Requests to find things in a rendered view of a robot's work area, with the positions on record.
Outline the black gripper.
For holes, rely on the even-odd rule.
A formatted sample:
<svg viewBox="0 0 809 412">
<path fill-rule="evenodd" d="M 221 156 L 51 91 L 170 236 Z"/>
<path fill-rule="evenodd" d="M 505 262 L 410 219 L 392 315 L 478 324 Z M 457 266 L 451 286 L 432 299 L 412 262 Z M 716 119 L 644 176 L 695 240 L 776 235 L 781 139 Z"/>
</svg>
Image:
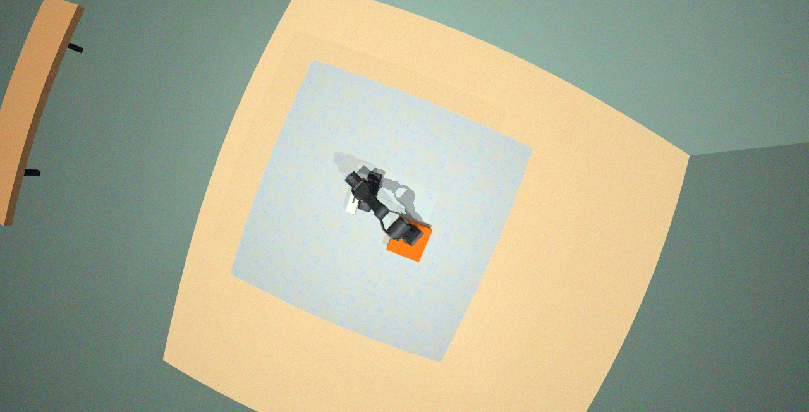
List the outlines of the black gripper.
<svg viewBox="0 0 809 412">
<path fill-rule="evenodd" d="M 376 192 L 376 190 L 378 190 L 378 188 L 379 188 L 379 183 L 380 183 L 380 181 L 382 179 L 382 175 L 380 175 L 378 173 L 375 173 L 375 172 L 369 172 L 367 179 L 370 179 L 370 181 L 367 181 L 367 182 L 370 185 L 372 185 L 373 190 Z M 370 207 L 368 207 L 367 203 L 364 203 L 362 201 L 360 201 L 358 208 L 360 210 L 365 211 L 365 212 L 370 212 L 372 210 Z"/>
</svg>

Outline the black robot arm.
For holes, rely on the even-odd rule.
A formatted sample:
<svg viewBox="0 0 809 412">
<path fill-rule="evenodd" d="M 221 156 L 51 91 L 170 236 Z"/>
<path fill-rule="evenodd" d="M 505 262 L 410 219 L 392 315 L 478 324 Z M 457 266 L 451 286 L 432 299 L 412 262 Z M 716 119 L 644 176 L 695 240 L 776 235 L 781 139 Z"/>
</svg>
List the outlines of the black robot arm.
<svg viewBox="0 0 809 412">
<path fill-rule="evenodd" d="M 375 218 L 380 221 L 382 230 L 388 234 L 392 240 L 398 241 L 402 238 L 405 244 L 413 246 L 416 244 L 417 240 L 423 236 L 423 231 L 419 227 L 416 227 L 416 225 L 413 226 L 409 223 L 401 213 L 391 211 L 385 207 L 385 205 L 375 197 L 375 191 L 366 179 L 356 175 L 356 172 L 352 172 L 347 175 L 346 182 L 352 187 L 352 195 L 355 196 L 357 200 L 367 203 L 368 207 L 372 209 Z M 385 229 L 382 224 L 382 219 L 386 217 L 388 212 L 399 214 L 401 217 L 397 218 L 391 227 Z"/>
</svg>

